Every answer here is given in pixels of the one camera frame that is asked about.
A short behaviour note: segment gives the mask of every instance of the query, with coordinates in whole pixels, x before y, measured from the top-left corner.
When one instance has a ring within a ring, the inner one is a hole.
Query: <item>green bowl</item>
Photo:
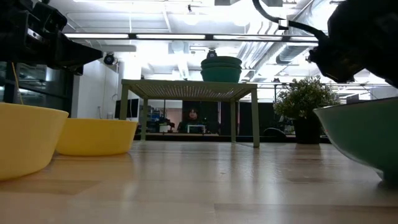
[[[231,68],[242,69],[240,65],[236,65],[233,63],[215,62],[215,63],[204,63],[203,65],[201,65],[201,69],[213,68],[213,67],[231,67]]]
[[[242,70],[231,67],[213,67],[202,70],[201,76],[205,82],[229,82],[237,83]]]
[[[331,143],[346,157],[398,183],[398,97],[314,110]]]
[[[241,65],[242,61],[241,59],[236,57],[218,56],[218,57],[206,58],[201,62],[202,65],[206,63],[232,63],[235,65]]]

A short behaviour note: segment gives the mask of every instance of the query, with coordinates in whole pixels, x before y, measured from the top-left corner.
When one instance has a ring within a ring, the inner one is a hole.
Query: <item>wooden floor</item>
[[[0,223],[398,223],[398,191],[328,144],[135,142],[0,182]]]

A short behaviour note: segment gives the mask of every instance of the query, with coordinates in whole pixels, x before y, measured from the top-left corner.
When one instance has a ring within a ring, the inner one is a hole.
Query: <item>shelf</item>
[[[257,89],[255,84],[164,80],[122,80],[129,90],[151,100],[238,101]]]

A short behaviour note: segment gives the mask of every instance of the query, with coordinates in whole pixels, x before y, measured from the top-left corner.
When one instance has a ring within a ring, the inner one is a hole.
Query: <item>light green table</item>
[[[122,86],[121,120],[126,119],[129,90],[144,99],[144,114],[147,114],[148,100],[230,102],[232,142],[236,142],[235,104],[241,98],[251,94],[253,146],[260,146],[257,85],[255,84],[123,79]],[[143,118],[141,129],[146,130],[147,118],[146,116]],[[141,131],[141,140],[145,140],[145,138],[146,132]]]

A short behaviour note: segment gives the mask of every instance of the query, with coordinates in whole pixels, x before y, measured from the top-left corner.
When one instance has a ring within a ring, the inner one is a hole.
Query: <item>yellow bowl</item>
[[[57,152],[69,156],[108,156],[130,150],[138,122],[67,119]]]
[[[0,180],[47,166],[67,117],[60,110],[0,103]]]

